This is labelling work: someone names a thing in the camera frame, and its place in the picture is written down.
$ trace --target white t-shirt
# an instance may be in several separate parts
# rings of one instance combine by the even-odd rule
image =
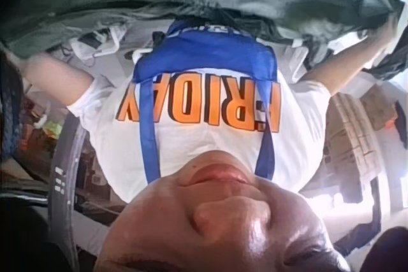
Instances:
[[[229,152],[255,170],[265,113],[251,79],[227,69],[201,68],[178,76],[164,74],[156,82],[161,176],[175,173],[209,150]],[[89,131],[108,183],[126,202],[147,186],[139,138],[139,89],[130,77],[115,88],[100,76],[68,107]],[[330,93],[318,82],[287,84],[278,71],[272,97],[272,181],[297,192],[321,162]]]

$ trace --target nose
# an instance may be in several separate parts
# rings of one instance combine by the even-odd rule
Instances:
[[[263,201],[242,196],[229,197],[199,205],[194,213],[194,222],[209,243],[233,240],[256,251],[266,244],[270,208]]]

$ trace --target mouth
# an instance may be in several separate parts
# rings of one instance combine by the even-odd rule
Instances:
[[[248,177],[238,168],[229,164],[212,164],[198,170],[190,179],[188,185],[208,181],[249,184]]]

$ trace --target blue strap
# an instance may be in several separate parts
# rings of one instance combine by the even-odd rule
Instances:
[[[172,33],[180,25],[173,25]],[[154,129],[153,77],[163,73],[181,73],[196,68],[224,68],[249,75],[256,82],[266,114],[266,127],[256,163],[255,174],[272,179],[275,169],[270,101],[272,82],[277,81],[277,63],[273,50],[253,38],[235,32],[182,32],[166,38],[149,56],[135,66],[133,82],[140,84],[140,142],[148,183],[160,178],[159,155]]]

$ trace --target person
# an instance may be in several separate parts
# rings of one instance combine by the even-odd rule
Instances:
[[[176,20],[119,88],[49,55],[10,56],[80,118],[129,203],[96,269],[349,271],[296,192],[321,161],[330,96],[387,46],[395,24],[296,84],[271,48],[197,18]]]

